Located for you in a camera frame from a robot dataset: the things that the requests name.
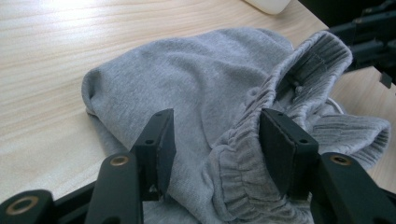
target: wood grain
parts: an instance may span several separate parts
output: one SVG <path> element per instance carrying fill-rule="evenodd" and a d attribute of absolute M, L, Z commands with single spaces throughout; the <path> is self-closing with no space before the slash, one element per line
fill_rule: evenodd
<path fill-rule="evenodd" d="M 276 16 L 239 0 L 2 1 L 0 202 L 27 189 L 59 198 L 96 178 L 105 155 L 80 96 L 90 69 L 149 41 L 239 26 L 278 31 L 294 46 L 326 28 L 298 1 Z M 343 78 L 334 98 L 394 123 L 395 90 L 373 73 Z M 390 150 L 371 172 L 394 192 L 395 158 Z"/>

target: light wood surface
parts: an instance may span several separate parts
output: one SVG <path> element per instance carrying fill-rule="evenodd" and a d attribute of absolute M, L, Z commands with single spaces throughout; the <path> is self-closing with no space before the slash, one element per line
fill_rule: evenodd
<path fill-rule="evenodd" d="M 160 38 L 252 26 L 300 44 L 326 27 L 299 2 L 277 16 L 239 0 L 2 1 L 0 3 L 0 202 L 28 189 L 54 198 L 92 182 L 105 157 L 80 96 L 83 76 Z M 348 112 L 395 123 L 395 88 L 378 72 L 343 77 L 333 97 Z M 370 174 L 396 192 L 396 144 Z"/>

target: gray fabric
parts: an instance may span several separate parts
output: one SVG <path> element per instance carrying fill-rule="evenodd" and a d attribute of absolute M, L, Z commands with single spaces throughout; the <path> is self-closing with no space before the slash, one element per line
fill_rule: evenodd
<path fill-rule="evenodd" d="M 388 146 L 389 123 L 326 104 L 351 62 L 327 32 L 299 48 L 267 30 L 238 28 L 156 41 L 84 77 L 82 97 L 108 154 L 130 148 L 150 116 L 175 109 L 171 202 L 145 203 L 147 223 L 309 223 L 307 202 L 279 197 L 258 130 L 277 109 L 319 142 L 319 153 L 370 167 Z"/>

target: wrinkled fabric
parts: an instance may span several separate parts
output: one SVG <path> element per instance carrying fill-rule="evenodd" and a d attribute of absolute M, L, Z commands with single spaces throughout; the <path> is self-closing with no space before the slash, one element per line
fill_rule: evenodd
<path fill-rule="evenodd" d="M 268 30 L 218 30 L 133 49 L 91 70 L 82 97 L 108 154 L 131 148 L 151 115 L 174 108 L 172 200 L 144 203 L 146 223 L 309 223 L 308 203 L 280 197 L 268 174 L 260 113 L 287 114 L 319 153 L 373 166 L 388 147 L 389 123 L 328 102 L 351 57 L 327 32 L 293 50 Z"/>

